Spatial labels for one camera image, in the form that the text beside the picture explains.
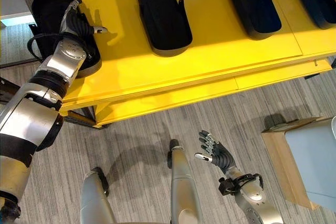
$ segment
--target robotic hand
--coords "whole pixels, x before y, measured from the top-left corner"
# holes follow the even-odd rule
[[[28,181],[33,155],[51,146],[60,131],[63,117],[58,111],[62,99],[89,57],[81,36],[107,31],[77,20],[80,3],[81,0],[73,0],[66,8],[54,54],[46,58],[0,114],[0,223],[20,216],[18,202]],[[50,13],[57,11],[57,7],[51,8]]]
[[[219,180],[223,196],[235,196],[237,205],[244,211],[250,224],[283,224],[279,212],[269,203],[264,192],[264,183],[259,174],[243,174],[236,166],[231,153],[206,132],[199,133],[201,146],[211,156],[196,153],[195,157],[218,166],[227,179]]]

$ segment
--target gray carpet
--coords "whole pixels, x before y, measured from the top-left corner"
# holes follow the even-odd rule
[[[36,64],[2,69],[20,84]],[[34,156],[34,165],[17,223],[79,223],[84,174],[101,166],[110,183],[108,200],[118,222],[170,221],[169,140],[186,149],[203,208],[204,223],[247,223],[232,196],[217,190],[216,167],[196,160],[198,131],[213,133],[247,173],[261,173],[265,191],[286,224],[336,223],[335,213],[315,211],[284,199],[261,131],[286,121],[336,115],[336,71],[157,112],[111,124],[103,130],[65,123],[55,144]]]
[[[1,56],[0,66],[34,57],[27,49],[27,41],[32,38],[28,24],[7,26],[1,28]],[[36,55],[40,57],[37,46],[33,45]]]

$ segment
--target yellow shelf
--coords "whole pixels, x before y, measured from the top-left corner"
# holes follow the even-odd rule
[[[95,106],[97,127],[330,69],[327,60],[317,60],[120,102],[100,103]]]
[[[62,111],[218,82],[238,75],[324,58],[336,52],[336,28],[320,30],[299,0],[273,0],[282,29],[265,40],[247,38],[230,0],[185,0],[193,33],[175,57],[152,53],[137,0],[83,0],[96,35],[102,68],[70,87]]]
[[[301,0],[278,0],[303,55],[336,52],[336,27],[319,29],[309,17]]]

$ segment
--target black joint cover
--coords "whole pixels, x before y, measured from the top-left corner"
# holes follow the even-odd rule
[[[251,39],[265,39],[281,29],[281,20],[272,0],[232,0]]]
[[[301,0],[309,16],[321,29],[336,25],[335,0]]]
[[[46,137],[43,139],[42,143],[36,148],[37,152],[42,151],[43,149],[52,146],[52,144],[54,143],[58,135],[58,132],[62,128],[62,125],[63,125],[63,116],[58,115],[50,131],[48,132]]]
[[[21,161],[29,167],[37,146],[25,139],[0,133],[0,156]]]
[[[193,36],[183,0],[138,0],[140,17],[154,53],[174,56],[182,53]]]

